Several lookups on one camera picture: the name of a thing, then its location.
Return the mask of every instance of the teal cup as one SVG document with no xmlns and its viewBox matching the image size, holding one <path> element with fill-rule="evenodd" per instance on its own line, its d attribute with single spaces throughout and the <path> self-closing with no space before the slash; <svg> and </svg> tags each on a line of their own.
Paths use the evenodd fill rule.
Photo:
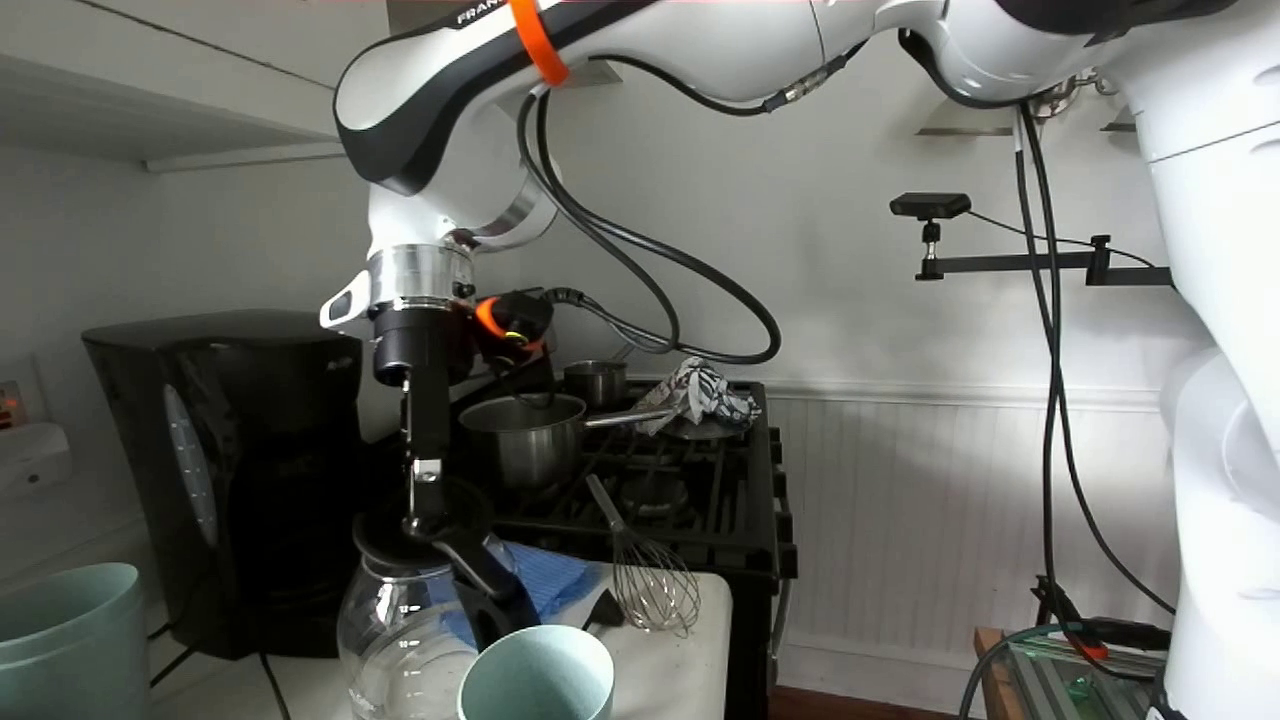
<svg viewBox="0 0 1280 720">
<path fill-rule="evenodd" d="M 457 697 L 458 720 L 607 720 L 612 656 L 569 625 L 519 629 L 478 654 Z"/>
<path fill-rule="evenodd" d="M 144 602 L 131 563 L 86 563 L 0 594 L 0 715 L 149 715 Z"/>
</svg>

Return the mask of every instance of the robotic arm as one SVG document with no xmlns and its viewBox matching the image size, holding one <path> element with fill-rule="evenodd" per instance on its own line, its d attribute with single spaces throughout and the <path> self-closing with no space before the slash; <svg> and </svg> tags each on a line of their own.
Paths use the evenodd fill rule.
<svg viewBox="0 0 1280 720">
<path fill-rule="evenodd" d="M 443 473 L 457 252 L 525 246 L 557 221 L 517 154 L 519 96 L 587 61 L 622 61 L 711 110 L 779 110 L 878 34 L 896 34 L 959 105 L 1012 105 L 1117 63 L 1154 172 L 1176 283 L 1231 359 L 1274 459 L 1280 283 L 1262 278 L 1261 247 L 1280 231 L 1268 208 L 1280 190 L 1280 5 L 474 0 L 440 27 L 366 50 L 336 91 L 343 154 L 371 183 L 371 247 L 319 325 L 375 325 L 371 371 L 410 407 L 410 483 Z"/>
</svg>

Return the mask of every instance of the coffee machine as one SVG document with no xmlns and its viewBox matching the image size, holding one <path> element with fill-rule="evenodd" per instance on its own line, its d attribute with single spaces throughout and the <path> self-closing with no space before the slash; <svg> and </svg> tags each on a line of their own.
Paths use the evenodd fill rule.
<svg viewBox="0 0 1280 720">
<path fill-rule="evenodd" d="M 208 656 L 330 656 L 350 522 L 394 492 L 363 444 L 359 340 L 301 312 L 84 333 L 144 504 L 172 635 Z"/>
</svg>

